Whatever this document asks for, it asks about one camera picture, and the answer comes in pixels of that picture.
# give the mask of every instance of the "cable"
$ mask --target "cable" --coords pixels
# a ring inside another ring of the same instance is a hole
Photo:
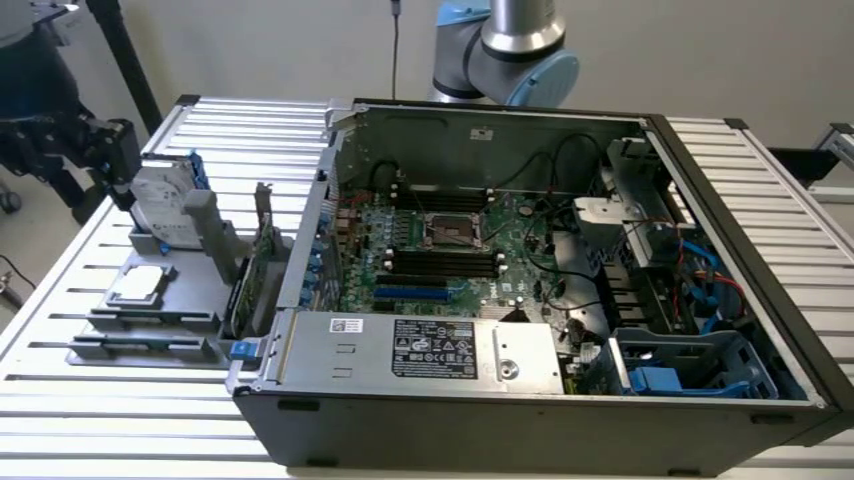
[[[706,278],[706,272],[703,272],[702,270],[695,271],[694,272],[694,277],[705,279]],[[739,300],[738,316],[739,316],[739,318],[743,317],[745,316],[746,306],[747,306],[747,298],[745,296],[745,289],[742,288],[742,286],[738,284],[738,282],[735,280],[733,280],[731,278],[725,277],[723,275],[721,275],[717,272],[715,272],[714,282],[715,283],[723,283],[725,285],[729,285],[735,289],[735,292],[738,293],[738,300]]]
[[[6,263],[10,264],[10,267],[12,267],[15,274],[20,277],[22,280],[24,280],[24,282],[27,282],[27,284],[30,284],[30,287],[35,290],[36,284],[32,283],[32,280],[30,280],[27,276],[22,273],[22,271],[18,269],[18,267],[15,266],[15,263],[12,263],[12,260],[10,260],[10,257],[0,254],[0,258],[6,261]]]
[[[395,40],[391,54],[391,99],[398,99],[398,42],[401,40],[401,0],[391,0],[391,18],[395,22]]]
[[[549,213],[554,213],[555,215],[559,215],[562,212],[566,212],[569,210],[571,210],[573,207],[562,207],[555,209],[554,211],[545,211],[543,213],[541,213],[534,220],[531,221],[531,225],[529,226],[527,231],[525,232],[525,235],[522,236],[522,239],[525,241],[526,238],[529,238],[529,235],[531,235],[531,232],[534,231],[534,226],[537,225],[537,222],[539,222],[539,220],[546,216],[546,214]],[[537,260],[534,260],[531,258],[531,253],[529,252],[527,248],[525,249],[525,258],[527,259],[529,262],[531,262],[531,265],[534,265],[537,268],[539,268],[542,271],[545,272],[550,272],[550,273],[558,273],[562,275],[573,275],[575,277],[581,277],[585,280],[587,280],[591,283],[597,283],[597,280],[587,274],[581,273],[581,272],[573,272],[570,270],[561,270],[557,268],[551,268],[551,267],[546,267],[545,265],[542,265]]]
[[[549,155],[547,152],[543,152],[543,151],[534,152],[534,154],[529,157],[522,167],[519,167],[519,170],[517,170],[517,172],[510,177],[507,177],[505,180],[498,182],[493,188],[502,188],[505,185],[513,182],[519,177],[519,175],[522,175],[522,172],[525,172],[525,170],[531,166],[531,164],[534,163],[534,160],[537,160],[537,158],[543,155],[546,156],[546,159],[554,164],[551,155]]]
[[[401,170],[401,164],[398,163],[398,161],[393,158],[386,158],[383,160],[379,160],[374,166],[371,167],[371,173],[369,173],[369,190],[374,191],[374,189],[377,188],[374,185],[374,182],[377,180],[377,172],[379,171],[379,168],[383,165],[393,165],[395,167],[395,171]]]
[[[593,302],[587,302],[582,305],[579,305],[578,307],[559,307],[558,305],[555,305],[554,303],[551,303],[551,294],[555,291],[555,287],[558,286],[558,284],[563,283],[563,279],[555,283],[551,288],[549,289],[549,292],[546,292],[546,296],[543,297],[543,300],[546,301],[546,304],[554,308],[555,310],[558,310],[559,312],[571,312],[573,310],[581,310],[582,308],[590,307],[593,305],[599,305],[602,304],[602,300],[597,300]]]
[[[593,146],[597,149],[597,160],[599,162],[599,167],[602,167],[605,165],[605,159],[606,159],[605,149],[602,148],[602,145],[599,144],[599,141],[594,138],[594,136],[590,135],[589,133],[585,133],[585,132],[570,133],[566,137],[563,137],[563,139],[558,143],[558,147],[555,148],[555,153],[554,153],[553,158],[551,158],[551,180],[550,180],[550,182],[551,182],[551,185],[554,185],[554,186],[558,186],[558,183],[559,183],[559,179],[558,179],[558,159],[561,158],[561,151],[563,150],[563,147],[566,146],[566,144],[570,143],[577,138],[585,138],[585,139],[587,139],[587,141],[590,141],[590,143],[593,143]]]
[[[566,137],[563,137],[563,139],[561,140],[561,143],[558,143],[558,148],[555,148],[555,155],[554,155],[555,162],[561,158],[561,151],[563,150],[563,147],[566,146],[567,143],[570,143],[570,141],[575,140],[577,138],[585,138],[590,141],[590,143],[593,143],[593,146],[597,149],[599,164],[602,165],[605,161],[605,155],[606,155],[605,149],[602,148],[602,145],[599,144],[599,141],[594,138],[594,136],[585,132],[574,132],[574,133],[570,133]]]

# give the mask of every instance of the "aluminum extrusion table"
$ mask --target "aluminum extrusion table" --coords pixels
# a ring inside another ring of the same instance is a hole
[[[196,149],[223,218],[243,233],[256,226],[255,183],[272,183],[275,223],[292,235],[326,146],[324,112],[323,103],[203,97],[175,107],[144,152]],[[721,120],[670,121],[854,379],[850,239],[749,131]],[[130,217],[107,201],[0,337],[0,477],[475,477],[288,470],[268,460],[242,420],[224,371],[67,365],[64,344],[83,330],[83,314],[131,253],[130,228]],[[854,430],[813,448],[774,448],[719,478],[852,479]]]

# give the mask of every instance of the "capacitor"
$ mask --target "capacitor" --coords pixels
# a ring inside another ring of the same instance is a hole
[[[320,260],[319,255],[312,255],[308,257],[308,270],[312,272],[319,272],[323,268],[323,260]]]
[[[314,297],[314,293],[307,288],[303,288],[299,291],[299,304],[306,307],[311,303],[311,297]]]
[[[320,240],[315,240],[311,243],[311,254],[312,255],[318,255],[320,252],[323,252],[324,249],[326,249],[326,245],[323,245],[323,242]]]
[[[322,213],[318,220],[318,231],[326,232],[330,223],[333,223],[333,216],[328,213]]]
[[[559,282],[558,285],[555,285],[555,298],[561,298],[565,293],[566,293],[566,282]]]
[[[543,282],[541,280],[534,282],[534,300],[543,301]]]
[[[519,212],[519,215],[522,215],[526,218],[534,215],[534,205],[535,203],[533,200],[525,200],[519,205],[519,208],[517,209],[517,211]]]

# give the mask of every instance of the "warning label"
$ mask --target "warning label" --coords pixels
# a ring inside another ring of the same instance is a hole
[[[398,377],[477,380],[474,323],[395,320],[391,372]]]

